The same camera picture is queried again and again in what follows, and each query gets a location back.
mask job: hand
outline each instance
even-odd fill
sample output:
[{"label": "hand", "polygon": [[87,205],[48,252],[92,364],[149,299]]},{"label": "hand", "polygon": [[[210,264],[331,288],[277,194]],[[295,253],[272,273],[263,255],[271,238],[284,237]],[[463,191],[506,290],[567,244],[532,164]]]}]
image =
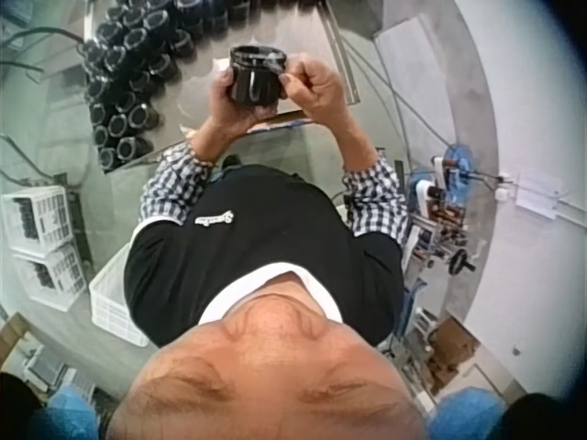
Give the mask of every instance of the hand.
[{"label": "hand", "polygon": [[232,68],[222,71],[210,90],[210,119],[228,138],[240,138],[263,119],[277,115],[277,104],[272,107],[246,107],[228,97],[228,88],[234,82]]},{"label": "hand", "polygon": [[342,81],[323,62],[307,54],[292,56],[279,79],[287,96],[318,124],[335,131],[347,123]]}]

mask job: white wall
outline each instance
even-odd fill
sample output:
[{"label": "white wall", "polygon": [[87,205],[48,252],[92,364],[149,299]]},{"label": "white wall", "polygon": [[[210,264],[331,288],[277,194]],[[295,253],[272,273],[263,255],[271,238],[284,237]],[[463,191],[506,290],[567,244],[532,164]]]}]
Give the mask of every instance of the white wall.
[{"label": "white wall", "polygon": [[[530,0],[456,3],[491,92],[500,171],[561,179],[565,200],[584,210],[585,82],[557,24]],[[563,394],[584,361],[586,243],[585,229],[563,219],[513,202],[498,209],[465,325],[527,391]]]}]

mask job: plaid shirt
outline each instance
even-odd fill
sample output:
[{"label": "plaid shirt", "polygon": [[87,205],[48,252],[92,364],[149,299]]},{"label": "plaid shirt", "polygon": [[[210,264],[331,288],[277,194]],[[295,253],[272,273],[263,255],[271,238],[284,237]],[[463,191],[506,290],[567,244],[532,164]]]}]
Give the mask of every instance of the plaid shirt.
[{"label": "plaid shirt", "polygon": [[[182,225],[213,168],[213,164],[196,159],[185,144],[165,151],[155,175],[145,185],[135,234],[160,220]],[[387,160],[379,158],[369,170],[346,172],[342,181],[347,189],[348,223],[354,235],[381,232],[402,245],[407,206],[395,170]]]}]

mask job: white plastic crate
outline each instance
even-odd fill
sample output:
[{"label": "white plastic crate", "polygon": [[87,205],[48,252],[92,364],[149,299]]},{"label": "white plastic crate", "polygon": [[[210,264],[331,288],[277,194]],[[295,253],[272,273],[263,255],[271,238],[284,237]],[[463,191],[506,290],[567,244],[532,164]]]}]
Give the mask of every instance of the white plastic crate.
[{"label": "white plastic crate", "polygon": [[8,243],[17,252],[44,257],[73,237],[67,194],[60,186],[5,194],[2,214]]},{"label": "white plastic crate", "polygon": [[131,344],[146,347],[148,338],[130,319],[124,294],[124,270],[130,245],[124,245],[90,281],[92,322]]},{"label": "white plastic crate", "polygon": [[79,294],[87,291],[82,264],[75,247],[67,244],[44,258],[14,254],[14,263],[27,295],[67,312]]}]

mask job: stainless steel worktable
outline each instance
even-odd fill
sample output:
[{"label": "stainless steel worktable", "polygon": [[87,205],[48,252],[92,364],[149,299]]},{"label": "stainless steel worktable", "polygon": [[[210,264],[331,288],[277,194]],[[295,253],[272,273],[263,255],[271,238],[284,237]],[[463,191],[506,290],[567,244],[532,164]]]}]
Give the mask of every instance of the stainless steel worktable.
[{"label": "stainless steel worktable", "polygon": [[[106,9],[113,3],[113,0],[96,0],[90,4],[85,19],[85,39],[93,37],[95,28],[104,20]],[[166,84],[164,95],[152,100],[153,107],[163,116],[163,123],[143,135],[152,142],[155,151],[121,170],[149,160],[163,149],[182,142],[186,130],[181,130],[180,126],[197,129],[202,125],[208,116],[210,84],[228,66],[230,48],[241,44],[273,46],[287,54],[307,52],[340,73],[349,105],[359,100],[338,27],[326,0],[308,11],[297,6],[261,9],[260,15],[246,26],[231,28],[222,39],[207,38],[200,43],[194,60],[177,61],[181,79]],[[303,122],[299,107],[289,100],[280,102],[278,113],[274,121],[255,127],[251,133]]]}]

